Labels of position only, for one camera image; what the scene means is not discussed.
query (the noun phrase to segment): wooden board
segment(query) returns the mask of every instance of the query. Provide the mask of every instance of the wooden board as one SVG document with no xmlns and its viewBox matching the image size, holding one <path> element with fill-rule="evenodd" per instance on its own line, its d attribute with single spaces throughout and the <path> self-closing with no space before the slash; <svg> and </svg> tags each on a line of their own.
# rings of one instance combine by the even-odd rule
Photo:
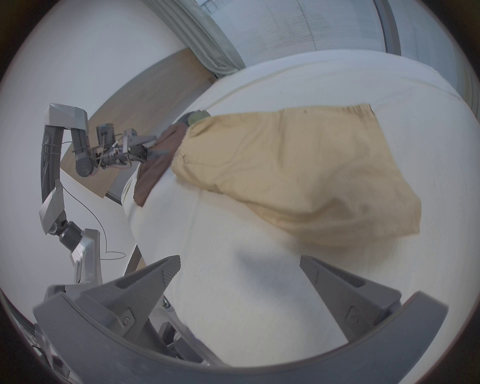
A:
<svg viewBox="0 0 480 384">
<path fill-rule="evenodd" d="M 159 61 L 125 84 L 93 114 L 88 121 L 90 145 L 98 145 L 96 127 L 104 123 L 113 123 L 115 133 L 133 128 L 139 135 L 149 134 L 175 105 L 211 77 L 189 48 Z M 99 169 L 94 176 L 80 177 L 75 171 L 72 145 L 60 166 L 100 197 L 105 196 L 120 172 Z"/>
</svg>

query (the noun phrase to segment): tan pants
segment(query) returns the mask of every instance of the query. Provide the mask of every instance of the tan pants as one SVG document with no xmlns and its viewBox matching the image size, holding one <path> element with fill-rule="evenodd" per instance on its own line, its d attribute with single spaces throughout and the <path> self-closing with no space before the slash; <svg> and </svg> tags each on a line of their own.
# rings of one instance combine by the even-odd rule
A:
<svg viewBox="0 0 480 384">
<path fill-rule="evenodd" d="M 420 199 L 368 104 L 210 117 L 188 129 L 172 169 L 305 241 L 344 246 L 420 231 Z"/>
</svg>

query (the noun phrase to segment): mattress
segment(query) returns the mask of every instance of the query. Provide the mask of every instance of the mattress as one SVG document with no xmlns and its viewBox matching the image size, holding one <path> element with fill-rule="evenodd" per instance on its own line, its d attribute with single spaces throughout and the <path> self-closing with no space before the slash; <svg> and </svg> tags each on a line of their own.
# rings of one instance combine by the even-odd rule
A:
<svg viewBox="0 0 480 384">
<path fill-rule="evenodd" d="M 280 364 L 347 342 L 299 268 L 302 254 L 398 289 L 402 302 L 422 290 L 449 306 L 403 383 L 422 377 L 468 319 L 480 292 L 480 127 L 434 69 L 373 51 L 303 53 L 219 80 L 188 111 L 359 103 L 370 103 L 421 198 L 417 236 L 325 248 L 267 224 L 242 203 L 178 180 L 170 169 L 142 208 L 132 198 L 136 173 L 125 186 L 123 206 L 145 262 L 180 255 L 181 270 L 166 296 L 225 363 Z"/>
</svg>

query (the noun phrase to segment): wire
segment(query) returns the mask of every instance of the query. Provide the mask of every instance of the wire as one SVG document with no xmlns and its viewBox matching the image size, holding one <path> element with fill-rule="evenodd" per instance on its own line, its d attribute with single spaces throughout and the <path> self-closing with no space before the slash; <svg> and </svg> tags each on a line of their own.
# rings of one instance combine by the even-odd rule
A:
<svg viewBox="0 0 480 384">
<path fill-rule="evenodd" d="M 65 142 L 63 142 L 62 144 L 65 144 L 65 143 L 71 143 L 71 141 L 65 141 Z M 84 208 L 86 208 L 87 211 L 90 212 L 90 213 L 93 215 L 93 217 L 95 218 L 95 220 L 98 221 L 98 223 L 99 223 L 100 226 L 102 227 L 103 236 L 105 236 L 105 255 L 106 255 L 107 253 L 116 253 L 116 254 L 123 255 L 122 257 L 116 257 L 116 258 L 114 258 L 114 259 L 102 259 L 102 258 L 100 258 L 100 260 L 120 260 L 120 259 L 123 259 L 123 258 L 127 257 L 127 255 L 124 254 L 123 252 L 108 251 L 108 250 L 107 250 L 107 249 L 108 249 L 108 245 L 107 245 L 107 233 L 105 232 L 105 228 L 103 228 L 103 225 L 102 225 L 102 223 L 100 222 L 100 220 L 98 220 L 98 217 L 90 210 L 90 208 L 88 208 L 85 204 L 83 204 L 80 200 L 78 200 L 75 196 L 73 196 L 70 192 L 68 192 L 68 190 L 67 190 L 65 187 L 63 187 L 63 190 L 64 190 L 65 192 L 67 192 L 74 200 L 76 200 L 76 201 L 79 202 L 81 205 L 83 205 Z"/>
</svg>

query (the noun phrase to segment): screw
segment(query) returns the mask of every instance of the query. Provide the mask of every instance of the screw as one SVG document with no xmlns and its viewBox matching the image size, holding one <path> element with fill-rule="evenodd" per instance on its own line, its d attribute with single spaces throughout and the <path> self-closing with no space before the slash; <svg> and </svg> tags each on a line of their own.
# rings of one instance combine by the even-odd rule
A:
<svg viewBox="0 0 480 384">
<path fill-rule="evenodd" d="M 170 308 L 170 303 L 168 302 L 167 298 L 162 299 L 162 306 L 163 308 Z"/>
</svg>

